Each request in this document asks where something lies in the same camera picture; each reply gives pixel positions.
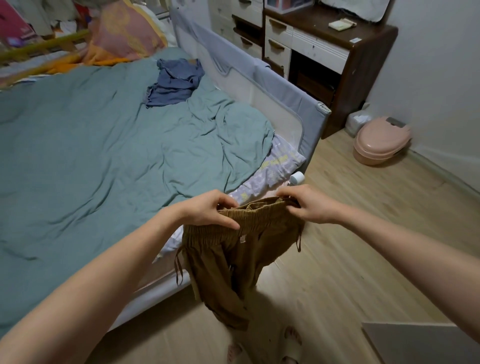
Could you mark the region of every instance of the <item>wooden floor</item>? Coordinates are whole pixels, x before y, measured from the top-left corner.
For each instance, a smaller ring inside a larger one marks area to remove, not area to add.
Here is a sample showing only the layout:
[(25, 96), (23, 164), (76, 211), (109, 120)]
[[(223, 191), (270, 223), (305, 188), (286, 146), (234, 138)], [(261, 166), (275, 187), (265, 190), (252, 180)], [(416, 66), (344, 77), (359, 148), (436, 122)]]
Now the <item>wooden floor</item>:
[[(352, 156), (339, 132), (319, 143), (306, 176), (348, 204), (480, 256), (480, 204), (410, 156), (380, 168)], [(304, 341), (303, 363), (379, 363), (362, 321), (447, 322), (422, 294), (361, 239), (340, 226), (307, 224), (295, 247), (265, 268), (246, 304), (247, 333), (230, 332), (184, 289), (108, 333), (90, 363), (225, 363), (243, 343), (256, 364), (278, 363), (281, 329)]]

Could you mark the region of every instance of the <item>drawer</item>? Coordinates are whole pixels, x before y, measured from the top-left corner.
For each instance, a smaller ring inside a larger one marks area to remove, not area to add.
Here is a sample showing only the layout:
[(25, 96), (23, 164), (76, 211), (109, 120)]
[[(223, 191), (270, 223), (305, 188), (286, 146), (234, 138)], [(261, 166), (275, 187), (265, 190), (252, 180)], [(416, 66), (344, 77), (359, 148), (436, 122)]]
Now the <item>drawer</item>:
[(293, 27), (266, 16), (265, 38), (266, 37), (292, 48)]
[(237, 33), (233, 33), (233, 44), (250, 54), (252, 57), (262, 59), (262, 47), (252, 43)]
[(229, 0), (209, 0), (208, 7), (212, 15), (220, 15), (225, 18), (232, 17), (232, 9)]
[(232, 14), (255, 24), (256, 26), (262, 27), (262, 11), (263, 6), (255, 0), (231, 0)]
[(265, 58), (283, 68), (284, 77), (288, 79), (288, 69), (290, 68), (290, 56), (292, 50), (270, 38), (265, 38), (264, 47)]
[(292, 49), (339, 74), (343, 72), (349, 53), (344, 48), (298, 29), (293, 30)]
[(212, 30), (223, 38), (233, 42), (233, 28), (235, 22), (232, 18), (226, 18), (221, 15), (210, 14), (212, 21)]

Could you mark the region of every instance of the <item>small box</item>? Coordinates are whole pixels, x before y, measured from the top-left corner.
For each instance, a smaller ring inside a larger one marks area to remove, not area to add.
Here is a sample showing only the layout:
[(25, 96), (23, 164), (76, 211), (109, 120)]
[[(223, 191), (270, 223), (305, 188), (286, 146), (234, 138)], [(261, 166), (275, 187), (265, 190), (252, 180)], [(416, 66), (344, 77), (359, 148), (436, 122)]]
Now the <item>small box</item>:
[(264, 0), (265, 8), (279, 14), (292, 12), (313, 5), (313, 0)]

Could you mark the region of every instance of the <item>blue cloth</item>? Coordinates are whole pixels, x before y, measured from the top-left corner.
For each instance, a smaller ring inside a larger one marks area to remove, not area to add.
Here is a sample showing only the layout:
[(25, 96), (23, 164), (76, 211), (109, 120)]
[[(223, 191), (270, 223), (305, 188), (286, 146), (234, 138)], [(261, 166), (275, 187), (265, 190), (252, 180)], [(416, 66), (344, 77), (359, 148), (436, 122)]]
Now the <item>blue cloth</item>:
[(164, 60), (156, 63), (160, 74), (155, 84), (147, 88), (145, 104), (165, 106), (185, 101), (198, 87), (205, 74), (199, 60), (190, 63), (186, 59)]

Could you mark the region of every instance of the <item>wooden dresser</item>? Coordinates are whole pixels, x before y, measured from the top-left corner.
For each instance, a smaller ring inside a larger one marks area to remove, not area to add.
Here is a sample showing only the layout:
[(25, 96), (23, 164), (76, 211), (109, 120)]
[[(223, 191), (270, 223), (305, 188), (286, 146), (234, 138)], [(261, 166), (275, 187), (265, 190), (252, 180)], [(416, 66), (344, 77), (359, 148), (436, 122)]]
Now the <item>wooden dresser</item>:
[[(328, 26), (342, 18), (357, 26), (342, 32)], [(362, 107), (398, 28), (313, 5), (284, 15), (264, 9), (264, 34), (263, 60), (331, 109), (324, 139), (342, 129), (347, 116)]]

